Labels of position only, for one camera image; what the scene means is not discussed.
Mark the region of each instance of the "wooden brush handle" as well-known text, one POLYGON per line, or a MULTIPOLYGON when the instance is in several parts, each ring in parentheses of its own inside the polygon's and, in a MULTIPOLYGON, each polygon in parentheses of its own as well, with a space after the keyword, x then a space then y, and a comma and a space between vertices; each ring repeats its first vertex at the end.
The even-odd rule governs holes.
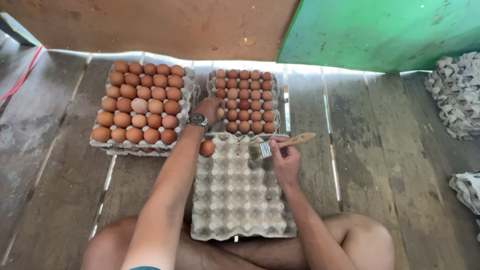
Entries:
POLYGON ((278 147, 282 148, 282 147, 285 147, 285 146, 301 144, 301 143, 304 143, 304 142, 310 140, 311 138, 315 137, 315 135, 317 135, 317 133, 311 133, 311 132, 310 133, 302 133, 300 135, 297 135, 297 136, 291 138, 290 140, 286 140, 285 142, 278 143, 278 147))

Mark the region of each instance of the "egg tray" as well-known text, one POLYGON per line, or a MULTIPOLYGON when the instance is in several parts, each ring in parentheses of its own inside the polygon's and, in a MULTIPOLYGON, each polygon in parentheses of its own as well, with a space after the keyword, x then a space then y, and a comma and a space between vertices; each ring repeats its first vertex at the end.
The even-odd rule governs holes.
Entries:
MULTIPOLYGON (((215 82, 216 82, 216 70, 212 70, 209 74, 208 74, 208 77, 207 77, 207 92, 208 92, 208 96, 209 97, 214 97, 215 96, 215 92, 216 92, 216 87, 215 87, 215 82)), ((279 134, 280 133, 280 122, 281 122, 281 116, 280 116, 280 111, 277 109, 278 107, 278 95, 280 93, 279 91, 279 88, 278 88, 278 83, 277 83, 277 80, 276 80, 276 77, 275 77, 275 74, 272 73, 272 103, 273 103, 273 113, 275 115, 275 118, 273 120, 273 124, 275 124, 275 132, 274 134, 279 134)), ((216 123, 213 127, 210 128, 210 130, 206 133, 208 135, 212 135, 213 133, 215 132, 225 132, 226 131, 226 125, 229 121, 227 119, 223 120, 223 121, 220 121, 218 123, 216 123)), ((253 121, 252 120, 248 120, 248 123, 249 124, 252 124, 253 121)), ((237 131, 234 135, 236 136, 242 136, 242 133, 240 131, 237 131)), ((249 131, 247 134, 245 134, 247 136, 255 136, 255 134, 253 134, 252 131, 249 131)))
POLYGON ((296 237, 297 227, 287 200, 265 159, 249 164, 248 145, 271 135, 237 137, 222 132, 205 135, 215 152, 199 156, 193 192, 191 236, 207 241, 236 235, 296 237))
MULTIPOLYGON (((180 89, 181 94, 182 94, 182 99, 179 101, 180 104, 180 112, 176 115, 177 120, 179 121, 179 125, 174 129, 175 133, 177 133, 177 140, 180 138, 180 136, 183 133, 183 129, 185 128, 185 125, 187 123, 188 117, 190 110, 196 106, 198 103, 198 99, 200 96, 200 87, 196 83, 196 76, 195 76, 195 71, 193 69, 184 67, 185 70, 185 76, 182 77, 183 79, 183 87, 180 89)), ((109 74, 113 71, 113 65, 109 70, 109 74)), ((110 79, 107 79, 106 82, 106 88, 112 86, 110 79)), ((133 117, 136 115, 134 111, 130 113, 130 115, 133 117)), ((161 116, 165 117, 167 115, 166 112, 162 113, 161 116)), ((94 129, 99 127, 100 125, 98 122, 95 120, 94 124, 94 129)), ((126 129, 133 128, 133 125, 128 126, 126 129)), ((116 129, 117 126, 113 125, 110 127, 110 130, 116 129)), ((142 128, 143 132, 145 132, 147 129, 149 129, 149 126, 145 126, 142 128)), ((163 126, 161 126, 158 131, 162 133, 165 130, 163 126)), ((132 143, 128 140, 124 141, 123 143, 118 143, 115 142, 113 139, 108 140, 105 143, 95 141, 91 136, 90 136, 90 145, 95 146, 95 147, 101 147, 103 150, 107 151, 107 154, 109 155, 136 155, 136 156, 153 156, 153 157, 166 157, 169 155, 170 151, 173 149, 173 147, 176 145, 177 141, 173 142, 172 144, 165 144, 162 141, 158 140, 155 144, 150 144, 147 143, 145 140, 140 141, 138 144, 132 143), (142 149, 147 149, 147 148, 153 148, 155 149, 152 152, 145 152, 142 151, 142 149)))

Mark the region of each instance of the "wooden floor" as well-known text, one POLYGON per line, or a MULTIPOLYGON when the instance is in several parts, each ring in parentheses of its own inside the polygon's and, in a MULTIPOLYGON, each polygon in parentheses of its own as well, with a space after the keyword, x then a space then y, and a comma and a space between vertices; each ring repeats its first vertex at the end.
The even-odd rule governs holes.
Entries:
MULTIPOLYGON (((9 38, 2 43, 0 95, 34 53, 9 38)), ((318 134, 299 148, 302 186, 320 215, 353 211, 384 224, 398 270, 479 268, 476 217, 447 182, 452 173, 480 170, 480 138, 457 141, 446 133, 422 84, 426 73, 148 53, 44 50, 38 58, 18 92, 0 102, 0 269, 79 270, 91 235, 137 215, 147 200, 164 158, 109 156, 88 144, 108 69, 118 59, 192 67, 203 96, 212 69, 275 73, 288 90, 287 130, 318 134)), ((187 218, 191 209, 190 201, 187 218)))

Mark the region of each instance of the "person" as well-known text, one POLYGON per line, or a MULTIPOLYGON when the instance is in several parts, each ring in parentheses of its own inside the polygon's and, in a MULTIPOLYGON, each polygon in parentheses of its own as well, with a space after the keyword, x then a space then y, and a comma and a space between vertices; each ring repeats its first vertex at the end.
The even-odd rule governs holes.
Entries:
MULTIPOLYGON (((206 98, 194 113, 209 126, 219 119, 219 98, 206 98)), ((274 174, 298 228, 296 238, 241 242, 202 242, 190 238, 183 212, 196 172, 205 127, 187 124, 165 161, 151 195, 137 218, 114 221, 88 243, 83 270, 322 269, 392 270, 394 245, 388 230, 359 214, 320 218, 302 193, 295 147, 278 149, 285 138, 272 137, 274 174)))

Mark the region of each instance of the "wristwatch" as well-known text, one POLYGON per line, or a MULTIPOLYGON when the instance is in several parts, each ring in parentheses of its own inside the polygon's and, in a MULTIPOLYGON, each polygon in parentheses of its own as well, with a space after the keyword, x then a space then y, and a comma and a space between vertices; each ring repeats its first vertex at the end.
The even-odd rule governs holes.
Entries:
POLYGON ((202 126, 205 128, 205 132, 207 132, 208 121, 207 121, 207 118, 201 113, 191 114, 188 117, 187 124, 202 126))

